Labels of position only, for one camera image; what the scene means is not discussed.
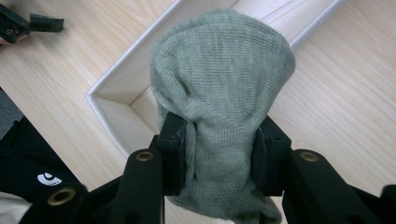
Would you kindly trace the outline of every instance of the sock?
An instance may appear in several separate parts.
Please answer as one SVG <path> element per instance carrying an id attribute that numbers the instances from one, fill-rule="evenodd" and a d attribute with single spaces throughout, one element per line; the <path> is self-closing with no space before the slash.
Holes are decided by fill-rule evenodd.
<path id="1" fill-rule="evenodd" d="M 249 177 L 255 132 L 294 71 L 286 39 L 248 16 L 217 9 L 176 25 L 155 45 L 150 85 L 159 126 L 187 121 L 186 186 L 176 205 L 238 224 L 279 223 Z"/>

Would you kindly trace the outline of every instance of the logo on black fabric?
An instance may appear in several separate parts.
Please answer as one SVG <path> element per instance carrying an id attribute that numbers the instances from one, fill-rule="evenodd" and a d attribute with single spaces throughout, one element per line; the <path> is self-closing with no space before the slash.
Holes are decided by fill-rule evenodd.
<path id="1" fill-rule="evenodd" d="M 59 179 L 56 176 L 50 175 L 48 173 L 44 173 L 43 175 L 38 175 L 37 176 L 38 181 L 40 181 L 41 184 L 47 185 L 47 186 L 55 186 L 59 185 L 62 183 L 62 180 Z"/>

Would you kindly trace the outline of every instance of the carpeted floor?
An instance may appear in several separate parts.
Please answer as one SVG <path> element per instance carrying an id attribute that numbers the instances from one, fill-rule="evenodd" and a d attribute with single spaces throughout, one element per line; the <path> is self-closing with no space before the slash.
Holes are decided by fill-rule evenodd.
<path id="1" fill-rule="evenodd" d="M 22 112 L 8 98 L 5 92 L 0 90 L 0 139 L 11 128 L 14 120 L 20 120 Z"/>

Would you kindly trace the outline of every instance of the black fabric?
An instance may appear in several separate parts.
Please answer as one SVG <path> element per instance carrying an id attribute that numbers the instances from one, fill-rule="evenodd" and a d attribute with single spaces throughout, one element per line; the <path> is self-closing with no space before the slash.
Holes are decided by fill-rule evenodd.
<path id="1" fill-rule="evenodd" d="M 38 179 L 43 175 L 47 184 Z M 54 186 L 72 182 L 78 180 L 29 120 L 14 121 L 0 141 L 0 191 L 34 203 L 52 193 Z"/>

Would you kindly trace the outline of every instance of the wooden table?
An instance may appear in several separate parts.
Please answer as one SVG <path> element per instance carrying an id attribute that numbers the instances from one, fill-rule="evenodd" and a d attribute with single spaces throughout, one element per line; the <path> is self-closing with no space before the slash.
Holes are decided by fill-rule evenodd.
<path id="1" fill-rule="evenodd" d="M 126 159 L 84 94 L 170 3 L 17 7 L 25 18 L 65 18 L 65 29 L 1 47 L 0 86 L 89 189 L 120 175 Z M 396 183 L 394 11 L 393 0 L 346 1 L 296 53 L 296 72 L 270 111 L 293 148 L 322 153 L 348 183 L 374 194 Z"/>

